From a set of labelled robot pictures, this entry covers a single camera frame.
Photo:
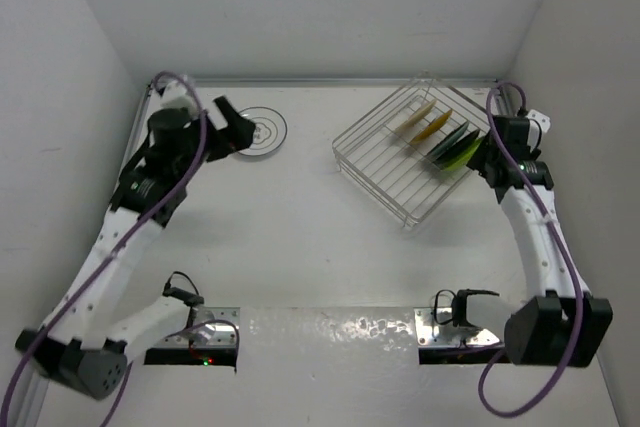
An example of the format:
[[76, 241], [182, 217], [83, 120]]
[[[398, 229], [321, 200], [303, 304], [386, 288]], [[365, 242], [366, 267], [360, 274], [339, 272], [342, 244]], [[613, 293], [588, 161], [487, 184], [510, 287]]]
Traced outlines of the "lime green plate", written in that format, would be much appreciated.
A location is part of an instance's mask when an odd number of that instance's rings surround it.
[[485, 137], [477, 138], [469, 147], [467, 147], [462, 153], [453, 158], [450, 161], [445, 162], [442, 165], [443, 171], [453, 171], [461, 167], [464, 167], [467, 162], [475, 154], [479, 146], [483, 143]]

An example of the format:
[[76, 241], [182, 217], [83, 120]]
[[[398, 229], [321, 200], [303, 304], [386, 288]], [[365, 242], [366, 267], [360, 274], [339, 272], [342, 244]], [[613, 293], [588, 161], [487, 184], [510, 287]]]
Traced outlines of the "white plate ring pattern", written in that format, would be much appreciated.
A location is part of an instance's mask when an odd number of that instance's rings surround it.
[[256, 126], [251, 146], [238, 152], [241, 157], [268, 157], [275, 154], [284, 144], [288, 135], [288, 125], [278, 111], [269, 107], [254, 106], [241, 110], [240, 114]]

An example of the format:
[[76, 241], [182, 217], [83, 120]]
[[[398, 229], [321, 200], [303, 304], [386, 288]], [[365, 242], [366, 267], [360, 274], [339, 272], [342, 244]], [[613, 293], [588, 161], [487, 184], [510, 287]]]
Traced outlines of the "teal blue patterned plate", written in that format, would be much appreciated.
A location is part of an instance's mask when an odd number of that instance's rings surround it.
[[451, 148], [459, 139], [465, 134], [469, 122], [465, 121], [454, 130], [452, 130], [444, 139], [442, 139], [435, 147], [433, 147], [427, 154], [426, 158], [434, 162], [438, 157], [444, 154], [449, 148]]

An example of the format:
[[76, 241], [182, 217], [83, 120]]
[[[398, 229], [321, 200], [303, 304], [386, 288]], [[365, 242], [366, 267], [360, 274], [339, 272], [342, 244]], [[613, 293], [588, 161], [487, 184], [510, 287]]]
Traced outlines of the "yellow patterned plate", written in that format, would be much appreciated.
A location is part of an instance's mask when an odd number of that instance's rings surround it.
[[426, 141], [433, 134], [438, 132], [449, 120], [453, 113], [452, 109], [449, 109], [445, 113], [441, 114], [435, 120], [430, 122], [422, 131], [416, 134], [409, 142], [410, 145], [419, 145]]

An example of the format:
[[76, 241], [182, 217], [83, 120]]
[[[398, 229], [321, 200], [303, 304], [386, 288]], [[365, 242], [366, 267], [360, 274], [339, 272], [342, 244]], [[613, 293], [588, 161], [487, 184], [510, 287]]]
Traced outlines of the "cream beige plate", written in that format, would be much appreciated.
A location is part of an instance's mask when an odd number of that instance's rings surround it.
[[400, 135], [404, 134], [406, 131], [408, 131], [411, 128], [413, 128], [418, 122], [420, 122], [422, 119], [424, 119], [433, 110], [433, 108], [434, 108], [434, 106], [436, 104], [437, 104], [437, 100], [436, 99], [432, 99], [432, 100], [426, 102], [419, 109], [417, 109], [414, 113], [412, 113], [411, 116], [406, 121], [404, 121], [401, 125], [399, 125], [394, 130], [394, 134], [400, 136]]

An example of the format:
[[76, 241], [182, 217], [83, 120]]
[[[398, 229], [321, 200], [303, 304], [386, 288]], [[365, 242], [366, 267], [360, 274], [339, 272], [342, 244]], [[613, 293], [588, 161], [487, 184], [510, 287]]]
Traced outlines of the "black plate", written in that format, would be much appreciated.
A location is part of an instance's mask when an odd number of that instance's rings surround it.
[[471, 147], [474, 144], [474, 142], [478, 139], [480, 133], [481, 131], [476, 129], [466, 134], [463, 138], [461, 138], [454, 145], [452, 145], [448, 150], [446, 150], [439, 157], [437, 157], [434, 163], [438, 165], [444, 165], [454, 160], [456, 157], [463, 154], [469, 147]]

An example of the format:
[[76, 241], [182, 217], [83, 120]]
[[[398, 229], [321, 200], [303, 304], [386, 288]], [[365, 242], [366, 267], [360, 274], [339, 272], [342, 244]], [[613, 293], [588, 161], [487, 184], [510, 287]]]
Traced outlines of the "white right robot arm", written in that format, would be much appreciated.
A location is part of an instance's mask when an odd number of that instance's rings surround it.
[[436, 321], [489, 330], [515, 365], [556, 366], [570, 349], [568, 366], [585, 368], [613, 320], [613, 310], [567, 265], [571, 256], [556, 215], [553, 178], [539, 159], [549, 124], [536, 117], [496, 116], [493, 125], [467, 165], [494, 190], [509, 220], [528, 299], [516, 308], [495, 291], [461, 289], [453, 296], [451, 312]]

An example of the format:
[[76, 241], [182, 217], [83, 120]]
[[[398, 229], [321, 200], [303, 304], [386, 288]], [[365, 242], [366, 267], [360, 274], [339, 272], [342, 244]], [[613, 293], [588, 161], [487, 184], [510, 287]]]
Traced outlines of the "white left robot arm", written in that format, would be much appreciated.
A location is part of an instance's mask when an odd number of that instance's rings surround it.
[[102, 400], [137, 357], [193, 324], [204, 299], [178, 287], [164, 288], [156, 301], [124, 320], [113, 322], [112, 316], [144, 252], [184, 201], [189, 169], [253, 142], [253, 121], [224, 96], [213, 103], [227, 122], [222, 129], [186, 107], [163, 108], [149, 117], [147, 136], [123, 167], [72, 286], [39, 329], [24, 329], [16, 340], [16, 349], [31, 356], [43, 377]]

